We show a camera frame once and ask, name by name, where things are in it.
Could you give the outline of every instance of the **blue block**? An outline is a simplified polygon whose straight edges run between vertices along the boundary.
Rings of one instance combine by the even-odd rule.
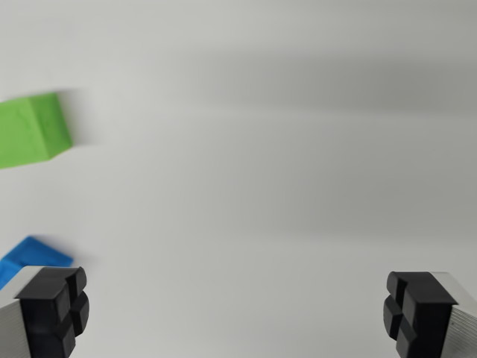
[[[71,257],[29,236],[0,260],[0,289],[25,266],[69,267],[72,263]]]

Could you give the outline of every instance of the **white surface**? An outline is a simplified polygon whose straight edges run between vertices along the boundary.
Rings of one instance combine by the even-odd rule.
[[[0,171],[0,252],[86,269],[74,358],[396,357],[389,271],[477,297],[476,6],[2,0],[0,98],[80,145]]]
[[[44,266],[22,268],[0,291],[0,307],[18,301],[15,297]]]
[[[477,302],[446,272],[432,272],[443,288],[457,301],[447,326],[440,358],[470,358],[477,355]]]

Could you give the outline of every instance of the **black rubber pad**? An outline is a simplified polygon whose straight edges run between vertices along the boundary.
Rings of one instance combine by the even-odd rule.
[[[440,358],[457,302],[429,272],[391,272],[384,321],[402,358]]]
[[[42,268],[16,296],[22,306],[31,358],[68,358],[75,336],[89,315],[83,292],[86,274],[80,268]]]

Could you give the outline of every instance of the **block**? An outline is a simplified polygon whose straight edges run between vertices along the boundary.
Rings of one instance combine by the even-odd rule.
[[[29,236],[0,260],[0,289],[25,266],[69,267],[72,263],[71,257]]]
[[[50,160],[71,147],[56,93],[0,103],[0,168]]]
[[[68,358],[89,318],[85,286],[81,267],[24,267],[0,291],[0,357]]]

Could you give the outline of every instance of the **green cube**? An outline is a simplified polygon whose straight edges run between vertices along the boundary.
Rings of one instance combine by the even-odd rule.
[[[50,160],[71,147],[56,93],[0,103],[0,168]]]

